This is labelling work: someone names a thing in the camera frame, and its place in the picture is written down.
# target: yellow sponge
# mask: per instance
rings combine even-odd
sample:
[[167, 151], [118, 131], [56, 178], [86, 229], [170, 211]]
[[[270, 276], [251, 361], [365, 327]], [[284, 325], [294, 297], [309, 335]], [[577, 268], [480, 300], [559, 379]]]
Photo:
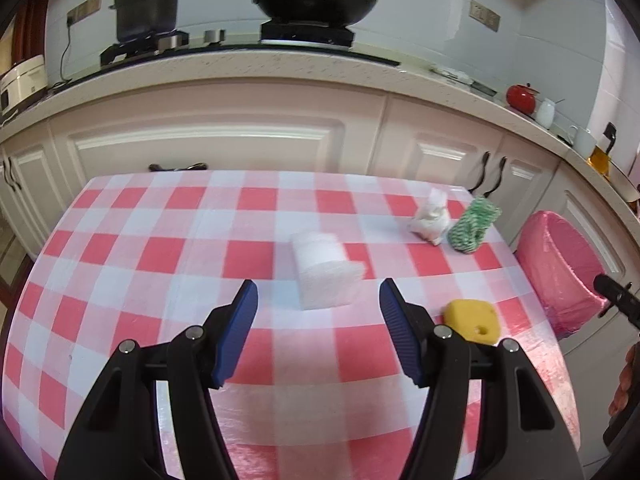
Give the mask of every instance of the yellow sponge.
[[453, 300], [444, 311], [444, 323], [467, 341], [493, 345], [500, 339], [500, 323], [488, 301]]

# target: pink trash bin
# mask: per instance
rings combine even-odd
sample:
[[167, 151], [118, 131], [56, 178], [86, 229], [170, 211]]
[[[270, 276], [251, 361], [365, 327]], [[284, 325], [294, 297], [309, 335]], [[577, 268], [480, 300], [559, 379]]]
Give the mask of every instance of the pink trash bin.
[[540, 298], [558, 339], [577, 332], [607, 303], [593, 290], [604, 269], [587, 240], [559, 214], [527, 219], [516, 258]]

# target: rice cooker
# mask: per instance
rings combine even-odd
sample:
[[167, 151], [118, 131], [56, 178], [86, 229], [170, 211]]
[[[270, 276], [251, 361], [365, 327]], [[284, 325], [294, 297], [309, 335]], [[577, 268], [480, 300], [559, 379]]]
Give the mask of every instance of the rice cooker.
[[0, 80], [0, 115], [9, 118], [34, 104], [47, 92], [44, 56], [18, 63]]

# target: wall socket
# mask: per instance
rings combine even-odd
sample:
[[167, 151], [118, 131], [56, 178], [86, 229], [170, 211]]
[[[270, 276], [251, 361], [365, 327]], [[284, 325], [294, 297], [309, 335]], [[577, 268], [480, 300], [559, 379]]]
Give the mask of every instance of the wall socket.
[[483, 25], [489, 27], [494, 32], [498, 32], [498, 28], [500, 28], [500, 15], [496, 14], [491, 9], [488, 9], [483, 4], [479, 4], [475, 0], [471, 0], [469, 15], [473, 19], [478, 20]]
[[71, 25], [84, 20], [87, 16], [91, 16], [100, 10], [102, 0], [85, 0], [77, 7], [74, 7], [66, 14], [67, 22]]

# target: blue gripper pad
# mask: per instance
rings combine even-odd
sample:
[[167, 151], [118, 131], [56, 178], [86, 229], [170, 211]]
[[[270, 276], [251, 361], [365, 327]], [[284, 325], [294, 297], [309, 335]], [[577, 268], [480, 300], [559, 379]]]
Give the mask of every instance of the blue gripper pad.
[[422, 387], [426, 376], [420, 362], [420, 341], [407, 319], [406, 303], [392, 279], [387, 278], [380, 284], [380, 310], [385, 318], [391, 341], [404, 374], [417, 386]]
[[230, 305], [233, 314], [216, 345], [216, 365], [211, 377], [216, 388], [234, 374], [244, 342], [258, 309], [258, 288], [246, 280]]

